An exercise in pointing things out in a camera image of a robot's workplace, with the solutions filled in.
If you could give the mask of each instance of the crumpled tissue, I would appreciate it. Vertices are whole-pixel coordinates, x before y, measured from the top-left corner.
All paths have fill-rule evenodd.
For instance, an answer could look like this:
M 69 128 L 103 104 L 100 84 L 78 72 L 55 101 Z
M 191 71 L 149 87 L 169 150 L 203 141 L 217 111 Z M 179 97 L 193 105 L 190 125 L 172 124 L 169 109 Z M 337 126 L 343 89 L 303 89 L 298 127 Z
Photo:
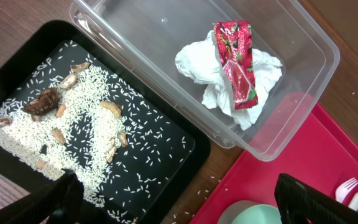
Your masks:
M 208 84 L 202 102 L 205 107 L 220 107 L 223 113 L 240 124 L 242 130 L 246 130 L 257 121 L 269 91 L 282 76 L 282 64 L 278 58 L 257 49 L 252 49 L 252 56 L 259 103 L 243 110 L 234 109 L 232 86 L 222 70 L 213 30 L 208 32 L 206 40 L 182 48 L 175 58 L 175 64 L 182 75 L 194 79 L 195 83 Z

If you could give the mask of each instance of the plastic fork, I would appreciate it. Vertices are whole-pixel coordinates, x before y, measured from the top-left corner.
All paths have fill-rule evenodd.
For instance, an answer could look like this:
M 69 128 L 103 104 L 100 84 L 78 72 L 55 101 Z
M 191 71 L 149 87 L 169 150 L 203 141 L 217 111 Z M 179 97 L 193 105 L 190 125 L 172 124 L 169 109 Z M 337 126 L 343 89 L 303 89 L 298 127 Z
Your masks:
M 353 188 L 358 184 L 358 181 L 356 178 L 351 178 L 345 182 L 343 182 L 335 191 L 335 199 L 343 203 L 343 200 L 346 198 L 346 196 L 349 194 L 350 191 L 353 190 Z

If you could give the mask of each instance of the brown table surface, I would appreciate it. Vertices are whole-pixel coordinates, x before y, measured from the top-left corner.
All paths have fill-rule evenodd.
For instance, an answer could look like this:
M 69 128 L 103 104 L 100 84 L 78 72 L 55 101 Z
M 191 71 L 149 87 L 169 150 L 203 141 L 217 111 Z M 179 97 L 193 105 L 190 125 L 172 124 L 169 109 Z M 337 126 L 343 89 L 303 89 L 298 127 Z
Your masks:
M 70 21 L 72 0 L 0 0 L 0 66 L 43 23 L 62 19 Z M 358 144 L 358 55 L 344 42 L 309 0 L 300 0 L 305 9 L 335 41 L 341 51 L 341 62 L 323 93 L 321 103 L 338 124 Z M 163 223 L 188 223 L 230 169 L 243 149 L 221 149 L 212 144 L 211 155 L 184 191 Z M 27 192 L 0 176 L 0 208 L 23 197 Z

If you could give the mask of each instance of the red snack wrapper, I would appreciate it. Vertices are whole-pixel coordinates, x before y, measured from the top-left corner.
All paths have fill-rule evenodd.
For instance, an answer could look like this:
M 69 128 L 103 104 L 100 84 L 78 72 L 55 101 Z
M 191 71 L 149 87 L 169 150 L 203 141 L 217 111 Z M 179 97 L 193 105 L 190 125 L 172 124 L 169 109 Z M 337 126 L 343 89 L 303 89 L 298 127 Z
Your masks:
M 234 109 L 247 109 L 257 105 L 249 22 L 216 22 L 214 33 L 223 72 L 233 87 Z

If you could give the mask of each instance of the clear plastic container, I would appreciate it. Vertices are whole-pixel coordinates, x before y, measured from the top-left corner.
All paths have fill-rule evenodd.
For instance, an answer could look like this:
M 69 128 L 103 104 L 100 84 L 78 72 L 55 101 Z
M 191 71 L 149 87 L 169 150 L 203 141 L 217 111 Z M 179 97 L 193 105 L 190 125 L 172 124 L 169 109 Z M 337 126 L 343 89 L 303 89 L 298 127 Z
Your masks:
M 88 37 L 213 141 L 240 146 L 263 161 L 282 152 L 339 63 L 338 47 L 296 0 L 75 0 L 70 14 Z M 206 85 L 193 83 L 175 66 L 184 46 L 204 40 L 213 22 L 229 20 L 250 21 L 255 47 L 284 64 L 258 121 L 245 131 L 219 108 L 204 107 Z M 279 111 L 278 121 L 269 119 L 291 93 L 297 106 Z M 253 141 L 255 135 L 263 141 Z

